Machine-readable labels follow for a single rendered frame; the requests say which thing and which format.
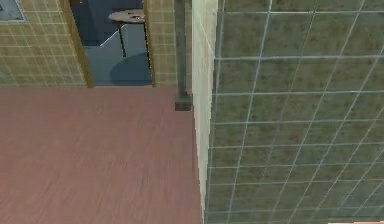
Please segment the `round brown table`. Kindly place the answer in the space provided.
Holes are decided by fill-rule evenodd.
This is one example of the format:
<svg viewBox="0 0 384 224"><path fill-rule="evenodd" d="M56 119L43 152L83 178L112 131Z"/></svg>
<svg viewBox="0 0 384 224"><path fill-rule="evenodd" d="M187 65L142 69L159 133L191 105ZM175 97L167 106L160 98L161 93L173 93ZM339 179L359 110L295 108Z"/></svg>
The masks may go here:
<svg viewBox="0 0 384 224"><path fill-rule="evenodd" d="M145 24L145 13L143 9L129 9L118 12L113 12L108 16L108 19L117 24L118 34L122 49L122 56L126 56L122 27L124 24Z"/></svg>

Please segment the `framed grey wall picture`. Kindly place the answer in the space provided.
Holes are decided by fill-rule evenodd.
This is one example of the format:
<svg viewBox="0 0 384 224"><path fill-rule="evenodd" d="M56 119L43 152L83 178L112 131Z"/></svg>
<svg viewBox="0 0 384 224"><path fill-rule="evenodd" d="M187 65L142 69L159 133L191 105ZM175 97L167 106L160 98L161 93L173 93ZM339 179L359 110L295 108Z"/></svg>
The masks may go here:
<svg viewBox="0 0 384 224"><path fill-rule="evenodd" d="M0 22L21 22L25 20L20 0L0 0Z"/></svg>

